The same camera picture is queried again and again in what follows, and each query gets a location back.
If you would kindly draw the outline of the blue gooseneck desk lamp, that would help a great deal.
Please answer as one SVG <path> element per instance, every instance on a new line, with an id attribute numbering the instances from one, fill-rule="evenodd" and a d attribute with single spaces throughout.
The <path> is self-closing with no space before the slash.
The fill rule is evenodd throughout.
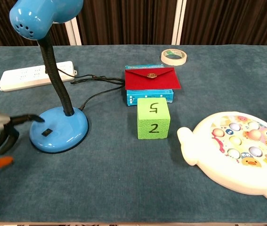
<path id="1" fill-rule="evenodd" d="M 44 122 L 31 125 L 31 143 L 44 153 L 62 153 L 74 148 L 89 130 L 86 115 L 72 106 L 60 78 L 49 35 L 53 23 L 73 19 L 82 7 L 83 0 L 17 0 L 9 13 L 13 28 L 40 46 L 46 72 L 62 104 L 43 112 L 40 116 Z"/>

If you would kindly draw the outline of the light blue cardboard box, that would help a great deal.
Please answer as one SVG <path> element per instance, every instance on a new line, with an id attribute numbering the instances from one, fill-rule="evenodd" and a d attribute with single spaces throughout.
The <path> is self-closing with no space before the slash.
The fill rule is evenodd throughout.
<path id="1" fill-rule="evenodd" d="M 146 69 L 163 68 L 164 65 L 126 65 L 125 69 Z M 138 98 L 164 97 L 167 103 L 173 102 L 174 92 L 172 89 L 152 89 L 152 90 L 127 90 L 127 106 L 137 105 Z"/>

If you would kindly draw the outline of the green numbered cube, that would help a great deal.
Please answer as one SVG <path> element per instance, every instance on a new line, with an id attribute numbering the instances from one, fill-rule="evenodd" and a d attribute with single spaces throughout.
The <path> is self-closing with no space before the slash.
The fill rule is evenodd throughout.
<path id="1" fill-rule="evenodd" d="M 138 139 L 165 139 L 170 113 L 164 97 L 139 98 L 137 101 Z"/>

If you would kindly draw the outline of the red envelope with gold seal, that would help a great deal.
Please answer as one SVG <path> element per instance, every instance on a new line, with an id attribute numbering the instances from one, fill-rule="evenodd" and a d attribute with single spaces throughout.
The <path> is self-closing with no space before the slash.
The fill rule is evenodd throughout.
<path id="1" fill-rule="evenodd" d="M 181 89 L 181 85 L 174 67 L 126 69 L 125 89 Z"/>

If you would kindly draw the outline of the dark brown curtain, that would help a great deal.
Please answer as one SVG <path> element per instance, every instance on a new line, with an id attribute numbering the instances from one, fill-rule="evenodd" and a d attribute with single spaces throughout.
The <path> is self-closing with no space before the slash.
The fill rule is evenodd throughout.
<path id="1" fill-rule="evenodd" d="M 9 21 L 16 0 L 0 0 L 0 46 L 35 46 Z M 186 0 L 181 45 L 267 45 L 267 0 Z M 83 45 L 171 44 L 177 0 L 84 0 Z"/>

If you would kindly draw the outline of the white power strip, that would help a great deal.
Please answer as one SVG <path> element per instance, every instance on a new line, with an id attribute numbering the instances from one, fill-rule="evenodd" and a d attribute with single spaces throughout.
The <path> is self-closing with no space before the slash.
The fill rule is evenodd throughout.
<path id="1" fill-rule="evenodd" d="M 63 82 L 72 81 L 77 75 L 71 61 L 57 63 L 57 68 Z M 45 71 L 44 65 L 5 71 L 0 79 L 0 91 L 9 92 L 49 85 L 51 81 Z"/>

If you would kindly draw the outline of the white whale-shaped toy game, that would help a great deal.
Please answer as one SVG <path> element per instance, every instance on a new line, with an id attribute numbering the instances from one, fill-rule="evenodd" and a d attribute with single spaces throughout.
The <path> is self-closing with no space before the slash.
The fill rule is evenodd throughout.
<path id="1" fill-rule="evenodd" d="M 219 112 L 194 129 L 177 131 L 184 160 L 216 183 L 267 198 L 267 122 L 240 112 Z"/>

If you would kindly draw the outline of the teal table cloth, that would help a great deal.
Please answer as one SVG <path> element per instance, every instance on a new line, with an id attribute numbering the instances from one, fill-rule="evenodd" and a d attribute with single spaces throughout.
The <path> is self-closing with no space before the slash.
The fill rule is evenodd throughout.
<path id="1" fill-rule="evenodd" d="M 267 223 L 267 199 L 228 190 L 181 155 L 177 129 L 206 116 L 239 111 L 267 122 L 267 46 L 180 46 L 181 89 L 169 105 L 166 139 L 137 138 L 137 110 L 124 90 L 88 81 L 66 84 L 85 104 L 87 137 L 60 154 L 37 151 L 30 124 L 0 169 L 0 222 Z"/>

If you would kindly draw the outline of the white partition frame post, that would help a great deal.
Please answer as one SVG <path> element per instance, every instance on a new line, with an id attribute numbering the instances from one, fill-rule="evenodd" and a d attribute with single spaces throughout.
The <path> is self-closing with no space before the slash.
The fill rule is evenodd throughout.
<path id="1" fill-rule="evenodd" d="M 177 0 L 171 45 L 180 45 L 187 0 Z"/>
<path id="2" fill-rule="evenodd" d="M 74 17 L 70 21 L 65 22 L 65 28 L 70 45 L 72 46 L 82 45 L 76 17 Z"/>

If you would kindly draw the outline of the beige masking tape roll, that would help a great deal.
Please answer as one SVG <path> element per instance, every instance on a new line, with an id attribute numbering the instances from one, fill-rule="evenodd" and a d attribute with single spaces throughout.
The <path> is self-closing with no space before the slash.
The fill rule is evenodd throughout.
<path id="1" fill-rule="evenodd" d="M 169 58 L 169 56 L 176 56 L 177 59 Z M 186 52 L 179 49 L 166 49 L 161 53 L 161 61 L 167 65 L 180 66 L 186 63 Z"/>

